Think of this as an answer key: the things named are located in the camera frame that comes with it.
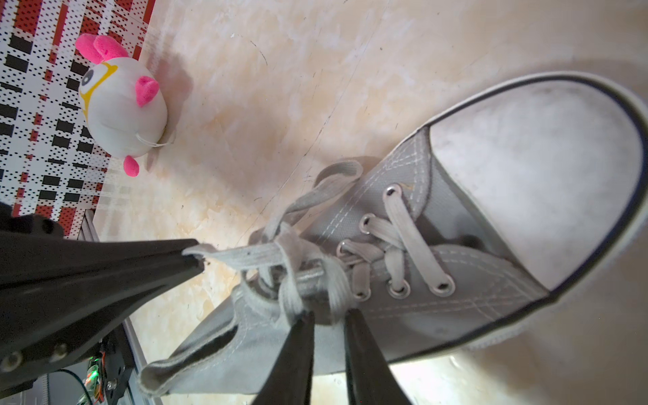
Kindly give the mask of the grey canvas sneaker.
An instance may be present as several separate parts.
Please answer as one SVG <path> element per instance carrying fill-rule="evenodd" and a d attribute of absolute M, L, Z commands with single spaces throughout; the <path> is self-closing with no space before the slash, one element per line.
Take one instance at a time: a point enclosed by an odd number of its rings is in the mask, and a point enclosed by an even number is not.
<path fill-rule="evenodd" d="M 357 221 L 384 218 L 382 189 L 404 182 L 418 230 L 457 287 L 432 295 L 407 259 L 411 293 L 397 300 L 375 264 L 371 297 L 349 310 L 390 362 L 515 336 L 609 271 L 647 221 L 646 103 L 592 74 L 504 82 L 430 118 L 375 167 L 358 161 L 360 181 L 310 209 L 296 233 L 315 240 L 331 226 L 327 253 L 347 238 L 376 244 Z M 339 373 L 344 316 L 331 320 L 324 294 L 307 302 L 315 372 Z M 152 397 L 258 393 L 292 325 L 253 309 L 240 281 L 168 359 L 141 371 L 140 386 Z"/>

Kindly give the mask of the pink striped plush toy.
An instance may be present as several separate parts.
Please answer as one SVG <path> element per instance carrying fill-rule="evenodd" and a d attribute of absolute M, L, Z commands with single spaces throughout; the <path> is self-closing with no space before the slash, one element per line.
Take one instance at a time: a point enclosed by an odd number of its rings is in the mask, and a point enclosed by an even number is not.
<path fill-rule="evenodd" d="M 126 175 L 137 177 L 137 158 L 165 145 L 168 110 L 160 84 L 109 35 L 83 34 L 75 48 L 93 63 L 79 85 L 86 127 L 106 153 L 123 161 Z"/>

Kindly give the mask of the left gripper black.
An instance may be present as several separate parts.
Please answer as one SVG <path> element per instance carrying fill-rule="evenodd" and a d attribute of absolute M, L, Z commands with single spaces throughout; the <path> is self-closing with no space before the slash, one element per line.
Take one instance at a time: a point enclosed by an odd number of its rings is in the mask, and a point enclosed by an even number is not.
<path fill-rule="evenodd" d="M 192 239 L 72 241 L 51 219 L 12 212 L 1 203 L 3 391 L 79 361 L 143 304 L 204 271 L 182 254 Z"/>

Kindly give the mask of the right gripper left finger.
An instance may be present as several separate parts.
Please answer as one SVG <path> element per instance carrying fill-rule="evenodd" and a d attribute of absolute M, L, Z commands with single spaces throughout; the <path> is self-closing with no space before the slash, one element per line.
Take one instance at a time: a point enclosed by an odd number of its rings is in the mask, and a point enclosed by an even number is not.
<path fill-rule="evenodd" d="M 315 315 L 304 313 L 290 329 L 268 379 L 252 402 L 254 405 L 311 403 L 314 335 Z"/>

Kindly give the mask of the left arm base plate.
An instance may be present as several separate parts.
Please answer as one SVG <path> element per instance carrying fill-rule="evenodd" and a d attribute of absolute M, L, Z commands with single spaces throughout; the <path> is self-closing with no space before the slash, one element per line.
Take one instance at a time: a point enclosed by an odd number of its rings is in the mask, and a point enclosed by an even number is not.
<path fill-rule="evenodd" d="M 108 333 L 101 342 L 103 384 L 106 403 L 117 405 L 128 388 L 135 359 L 123 324 Z"/>

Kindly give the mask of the green circuit board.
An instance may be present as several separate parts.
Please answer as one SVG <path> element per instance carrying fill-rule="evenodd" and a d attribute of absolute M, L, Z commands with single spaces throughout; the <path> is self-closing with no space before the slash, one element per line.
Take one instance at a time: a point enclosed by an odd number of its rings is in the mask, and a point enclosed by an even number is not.
<path fill-rule="evenodd" d="M 99 357 L 93 357 L 89 360 L 87 375 L 84 379 L 84 389 L 89 394 L 89 399 L 83 393 L 77 405 L 102 404 L 105 401 L 105 392 L 103 384 L 103 360 Z"/>

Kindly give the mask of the grey shoelace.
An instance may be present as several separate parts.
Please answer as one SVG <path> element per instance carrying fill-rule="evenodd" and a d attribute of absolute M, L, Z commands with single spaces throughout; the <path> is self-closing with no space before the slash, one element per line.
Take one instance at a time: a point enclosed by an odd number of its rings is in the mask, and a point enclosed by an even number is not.
<path fill-rule="evenodd" d="M 241 275 L 241 291 L 253 309 L 289 325 L 309 310 L 309 295 L 324 294 L 333 322 L 359 302 L 371 297 L 371 272 L 383 263 L 388 274 L 387 293 L 407 298 L 411 285 L 405 278 L 410 259 L 427 289 L 448 297 L 457 287 L 452 275 L 435 257 L 417 228 L 410 211 L 413 188 L 391 182 L 381 191 L 384 218 L 366 212 L 357 221 L 358 231 L 378 243 L 344 239 L 333 253 L 323 249 L 333 229 L 327 226 L 315 240 L 295 231 L 295 224 L 314 207 L 325 204 L 359 182 L 364 167 L 358 160 L 342 160 L 323 169 L 312 189 L 279 212 L 252 235 L 247 246 L 220 251 L 209 244 L 183 250 L 183 255 L 214 259 Z"/>

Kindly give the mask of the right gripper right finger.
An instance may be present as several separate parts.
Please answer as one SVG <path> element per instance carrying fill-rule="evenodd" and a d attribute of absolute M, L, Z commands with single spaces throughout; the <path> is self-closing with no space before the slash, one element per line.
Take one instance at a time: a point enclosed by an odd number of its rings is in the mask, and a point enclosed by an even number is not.
<path fill-rule="evenodd" d="M 411 404 L 358 309 L 345 314 L 344 349 L 350 404 Z"/>

